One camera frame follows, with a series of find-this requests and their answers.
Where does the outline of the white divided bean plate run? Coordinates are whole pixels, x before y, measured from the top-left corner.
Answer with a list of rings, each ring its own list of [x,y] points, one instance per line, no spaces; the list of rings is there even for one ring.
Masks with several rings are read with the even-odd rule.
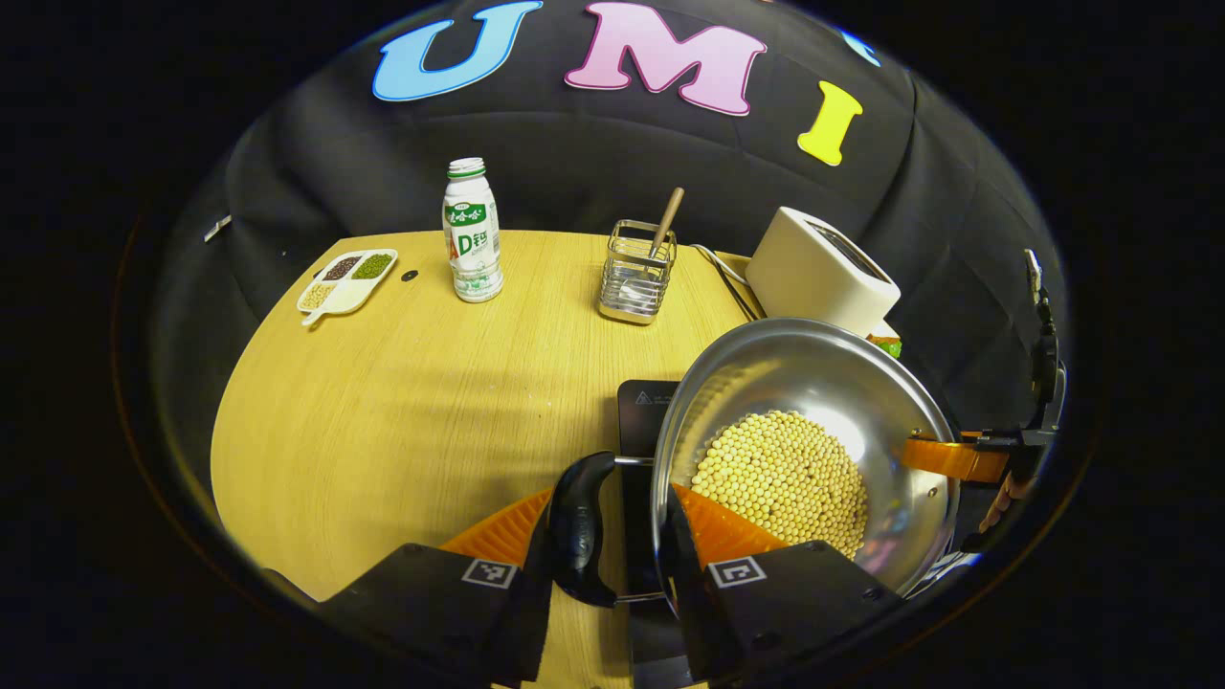
[[[345,315],[363,308],[398,260],[394,249],[342,253],[318,271],[301,291],[295,308],[303,311],[303,327],[314,327],[320,318]]]

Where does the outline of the wooden stick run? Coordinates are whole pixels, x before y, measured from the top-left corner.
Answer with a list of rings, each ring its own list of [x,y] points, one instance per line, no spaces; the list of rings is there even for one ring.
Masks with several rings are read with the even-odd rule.
[[[662,215],[662,219],[659,223],[657,223],[655,235],[653,235],[652,238],[652,244],[648,253],[648,257],[650,257],[652,260],[655,260],[657,253],[659,253],[662,242],[664,242],[665,235],[671,228],[673,221],[675,219],[675,215],[677,215],[679,204],[681,204],[684,196],[685,196],[684,188],[674,188],[674,190],[671,191],[671,195],[664,208],[664,213]]]

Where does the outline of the white drink bottle green label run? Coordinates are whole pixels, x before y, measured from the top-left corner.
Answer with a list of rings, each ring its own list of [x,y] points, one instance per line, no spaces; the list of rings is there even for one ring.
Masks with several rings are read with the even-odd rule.
[[[447,170],[442,223],[454,292],[463,302],[488,302],[503,287],[499,206],[480,157],[453,161]]]

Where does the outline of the white toaster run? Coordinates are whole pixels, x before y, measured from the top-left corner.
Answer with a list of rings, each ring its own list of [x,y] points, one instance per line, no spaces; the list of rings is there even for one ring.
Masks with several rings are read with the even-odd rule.
[[[848,235],[813,215],[777,208],[745,278],[766,318],[831,322],[867,337],[902,288]]]

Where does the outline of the pile of yellow soybeans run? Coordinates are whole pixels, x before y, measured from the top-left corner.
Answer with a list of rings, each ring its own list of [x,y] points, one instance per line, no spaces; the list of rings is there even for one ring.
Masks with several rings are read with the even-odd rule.
[[[704,559],[823,541],[853,558],[869,516],[865,479],[844,444],[799,411],[748,414],[707,444],[673,484]]]

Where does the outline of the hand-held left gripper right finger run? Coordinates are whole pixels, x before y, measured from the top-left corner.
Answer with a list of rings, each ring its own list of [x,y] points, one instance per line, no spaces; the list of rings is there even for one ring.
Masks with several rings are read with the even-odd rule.
[[[699,492],[668,488],[670,579],[693,676],[771,683],[839,653],[902,604],[835,546],[788,546]]]

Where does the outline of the black backdrop cloth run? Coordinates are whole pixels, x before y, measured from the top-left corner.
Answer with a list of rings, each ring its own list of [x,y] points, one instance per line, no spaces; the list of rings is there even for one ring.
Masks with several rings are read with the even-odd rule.
[[[448,161],[481,156],[505,230],[604,234],[686,188],[684,242],[747,255],[771,216],[815,215],[902,288],[902,360],[954,424],[1033,411],[1038,254],[1060,348],[1076,349],[1058,245],[1019,170],[954,101],[877,42],[762,0],[543,0],[503,56],[456,89],[386,101],[394,42],[420,78],[464,63],[479,12],[456,0],[377,31],[232,143],[178,222],[149,295],[149,395],[200,481],[241,349],[315,257],[352,235],[437,232]],[[232,224],[209,243],[224,215]]]

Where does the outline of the steel pot with black handles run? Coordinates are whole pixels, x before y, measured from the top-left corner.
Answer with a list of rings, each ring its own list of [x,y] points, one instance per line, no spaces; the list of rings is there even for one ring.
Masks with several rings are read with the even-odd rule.
[[[762,319],[722,335],[675,387],[630,405],[659,411],[660,425],[646,447],[627,456],[597,454],[583,481],[560,479],[555,500],[564,523],[555,584],[570,597],[611,607],[616,593],[600,580],[600,484],[617,465],[650,470],[648,526],[639,533],[662,546],[673,481],[699,471],[699,451],[718,432],[753,411],[796,411],[832,432],[861,471],[867,489],[866,553],[855,561],[902,596],[911,596],[951,542],[959,481],[902,463],[913,432],[940,443],[954,439],[927,389],[902,363],[831,322]]]

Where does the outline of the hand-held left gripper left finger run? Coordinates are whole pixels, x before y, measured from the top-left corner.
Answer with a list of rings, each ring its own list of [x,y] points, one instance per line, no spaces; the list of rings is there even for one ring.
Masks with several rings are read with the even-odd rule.
[[[552,580],[539,490],[445,546],[405,544],[318,603],[323,619],[364,633],[477,687],[537,680]]]

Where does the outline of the black induction cooktop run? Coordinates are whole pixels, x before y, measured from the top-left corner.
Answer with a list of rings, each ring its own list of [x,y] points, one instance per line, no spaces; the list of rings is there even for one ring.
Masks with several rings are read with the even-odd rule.
[[[675,381],[628,380],[617,387],[617,454],[653,457]],[[650,519],[653,470],[624,466],[621,478],[624,509],[626,584],[630,595],[660,593]],[[677,618],[665,600],[648,600],[627,607],[627,642],[635,689],[687,689],[695,684],[685,653]]]

